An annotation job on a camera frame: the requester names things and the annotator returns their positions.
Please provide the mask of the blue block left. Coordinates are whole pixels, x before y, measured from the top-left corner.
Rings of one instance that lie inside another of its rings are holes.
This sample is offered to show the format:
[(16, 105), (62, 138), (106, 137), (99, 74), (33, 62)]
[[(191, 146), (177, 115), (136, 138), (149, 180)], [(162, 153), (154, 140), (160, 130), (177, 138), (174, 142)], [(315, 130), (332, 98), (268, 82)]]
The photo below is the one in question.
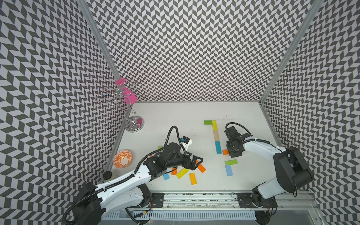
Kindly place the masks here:
[(168, 180), (168, 179), (170, 179), (169, 174), (167, 174), (167, 173), (164, 174), (163, 177), (164, 177), (164, 180), (165, 180), (165, 181)]

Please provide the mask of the light blue block right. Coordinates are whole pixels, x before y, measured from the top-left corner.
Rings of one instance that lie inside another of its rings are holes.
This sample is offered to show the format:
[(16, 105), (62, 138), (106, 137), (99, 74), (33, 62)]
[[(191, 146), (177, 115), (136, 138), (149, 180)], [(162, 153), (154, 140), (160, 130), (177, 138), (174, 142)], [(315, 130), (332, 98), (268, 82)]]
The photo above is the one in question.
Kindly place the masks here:
[(230, 165), (226, 165), (226, 174), (227, 176), (233, 176), (233, 172)]

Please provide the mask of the black round puck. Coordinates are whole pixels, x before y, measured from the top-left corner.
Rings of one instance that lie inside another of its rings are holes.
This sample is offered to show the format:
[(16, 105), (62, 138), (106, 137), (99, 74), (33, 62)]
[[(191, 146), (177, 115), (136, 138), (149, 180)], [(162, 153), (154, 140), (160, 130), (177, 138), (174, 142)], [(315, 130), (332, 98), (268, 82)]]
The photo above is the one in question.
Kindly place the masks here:
[(107, 181), (111, 179), (112, 175), (113, 173), (111, 171), (105, 171), (102, 175), (102, 178)]

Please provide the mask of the yellow-orange block lower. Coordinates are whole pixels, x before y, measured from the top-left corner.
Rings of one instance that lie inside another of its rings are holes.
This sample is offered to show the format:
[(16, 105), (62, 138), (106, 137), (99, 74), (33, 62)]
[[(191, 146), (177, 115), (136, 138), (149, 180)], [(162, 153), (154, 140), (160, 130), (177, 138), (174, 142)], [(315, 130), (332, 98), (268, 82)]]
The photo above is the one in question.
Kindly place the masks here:
[(190, 173), (190, 174), (189, 174), (189, 177), (190, 177), (191, 185), (196, 185), (196, 184), (197, 184), (197, 179), (196, 179), (195, 174), (194, 174), (194, 173)]

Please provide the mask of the metal base rail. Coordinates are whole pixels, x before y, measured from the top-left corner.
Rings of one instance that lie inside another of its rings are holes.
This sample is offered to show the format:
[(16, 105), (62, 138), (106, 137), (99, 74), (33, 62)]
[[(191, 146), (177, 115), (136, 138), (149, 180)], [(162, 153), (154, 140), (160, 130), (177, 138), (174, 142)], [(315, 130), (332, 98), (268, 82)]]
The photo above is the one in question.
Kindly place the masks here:
[(247, 191), (155, 191), (148, 206), (135, 205), (129, 206), (128, 210), (114, 210), (107, 213), (102, 222), (125, 220), (131, 216), (137, 223), (148, 224), (155, 220), (325, 224), (320, 209), (307, 191), (299, 191), (296, 197), (292, 194), (273, 197), (264, 206), (255, 206)]

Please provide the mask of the orange patterned plate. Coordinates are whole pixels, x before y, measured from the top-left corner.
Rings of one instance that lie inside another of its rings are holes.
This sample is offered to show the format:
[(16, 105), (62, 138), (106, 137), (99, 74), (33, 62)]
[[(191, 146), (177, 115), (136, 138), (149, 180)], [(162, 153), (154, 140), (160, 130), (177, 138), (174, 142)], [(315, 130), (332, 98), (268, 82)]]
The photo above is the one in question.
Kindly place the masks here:
[(116, 153), (113, 158), (113, 166), (122, 169), (129, 166), (132, 162), (133, 154), (129, 150), (121, 150), (120, 152)]

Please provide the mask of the yellow block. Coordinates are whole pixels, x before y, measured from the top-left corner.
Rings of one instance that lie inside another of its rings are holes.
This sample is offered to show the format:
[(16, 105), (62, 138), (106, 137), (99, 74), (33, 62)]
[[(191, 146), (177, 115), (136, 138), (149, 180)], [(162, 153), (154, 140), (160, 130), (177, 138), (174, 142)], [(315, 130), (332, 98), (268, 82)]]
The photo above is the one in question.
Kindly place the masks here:
[(212, 127), (214, 131), (218, 130), (216, 121), (212, 121)]

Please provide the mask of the light green block right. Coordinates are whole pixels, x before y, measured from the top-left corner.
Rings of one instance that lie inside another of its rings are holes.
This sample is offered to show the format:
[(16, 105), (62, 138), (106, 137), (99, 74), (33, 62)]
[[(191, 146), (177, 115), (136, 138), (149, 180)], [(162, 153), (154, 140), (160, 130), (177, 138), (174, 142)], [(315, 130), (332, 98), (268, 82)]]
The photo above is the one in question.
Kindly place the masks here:
[(232, 166), (238, 164), (238, 161), (236, 159), (228, 160), (225, 162), (226, 166)]

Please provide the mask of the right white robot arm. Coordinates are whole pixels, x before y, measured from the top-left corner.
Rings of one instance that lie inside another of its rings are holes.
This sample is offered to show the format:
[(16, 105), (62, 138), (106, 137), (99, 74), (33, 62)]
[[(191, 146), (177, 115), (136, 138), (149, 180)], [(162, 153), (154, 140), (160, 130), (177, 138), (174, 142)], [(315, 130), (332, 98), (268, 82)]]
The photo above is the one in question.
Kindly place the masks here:
[(301, 151), (296, 147), (279, 147), (269, 141), (254, 137), (243, 125), (229, 122), (225, 126), (225, 135), (229, 155), (232, 158), (242, 156), (245, 151), (259, 155), (272, 162), (276, 176), (255, 188), (251, 192), (238, 193), (241, 208), (276, 208), (275, 196), (297, 191), (315, 180)]

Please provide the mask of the natural wood block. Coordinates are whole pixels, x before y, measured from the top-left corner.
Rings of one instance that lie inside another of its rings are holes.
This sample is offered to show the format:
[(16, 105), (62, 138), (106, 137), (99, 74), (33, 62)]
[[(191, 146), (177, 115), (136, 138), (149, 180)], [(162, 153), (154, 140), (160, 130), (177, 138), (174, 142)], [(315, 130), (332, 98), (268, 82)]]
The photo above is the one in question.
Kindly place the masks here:
[(213, 130), (213, 134), (214, 134), (214, 141), (219, 142), (220, 138), (219, 138), (218, 130)]

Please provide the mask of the yellow-green long block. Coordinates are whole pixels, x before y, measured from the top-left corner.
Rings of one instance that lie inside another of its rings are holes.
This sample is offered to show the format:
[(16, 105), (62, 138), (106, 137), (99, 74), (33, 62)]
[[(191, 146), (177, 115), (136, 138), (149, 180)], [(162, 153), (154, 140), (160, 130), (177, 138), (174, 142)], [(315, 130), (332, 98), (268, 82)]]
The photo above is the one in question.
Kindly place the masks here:
[(180, 170), (179, 172), (177, 172), (176, 177), (178, 179), (181, 179), (185, 174), (187, 174), (190, 171), (190, 169), (185, 169), (183, 168), (182, 170)]

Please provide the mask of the teal block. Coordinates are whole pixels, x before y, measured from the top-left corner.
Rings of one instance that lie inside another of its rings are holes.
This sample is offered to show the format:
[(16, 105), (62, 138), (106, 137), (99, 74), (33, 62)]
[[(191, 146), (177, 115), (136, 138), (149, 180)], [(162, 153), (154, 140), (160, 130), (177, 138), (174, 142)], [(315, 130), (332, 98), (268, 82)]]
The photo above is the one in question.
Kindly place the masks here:
[(222, 154), (220, 141), (215, 141), (215, 146), (216, 146), (216, 153), (217, 154)]

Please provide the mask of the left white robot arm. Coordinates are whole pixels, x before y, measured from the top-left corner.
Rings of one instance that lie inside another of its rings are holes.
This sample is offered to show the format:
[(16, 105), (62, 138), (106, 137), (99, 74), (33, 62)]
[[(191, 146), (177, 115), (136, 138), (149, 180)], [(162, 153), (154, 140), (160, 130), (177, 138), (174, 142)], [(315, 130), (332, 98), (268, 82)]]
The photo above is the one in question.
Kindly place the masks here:
[(196, 170), (203, 158), (188, 152), (192, 140), (186, 136), (177, 136), (177, 142), (169, 142), (173, 130), (178, 128), (172, 126), (164, 145), (145, 155), (135, 170), (101, 184), (89, 182), (83, 185), (64, 212), (62, 224), (97, 225), (103, 217), (115, 211), (145, 207), (152, 199), (147, 183), (169, 173), (169, 168)]

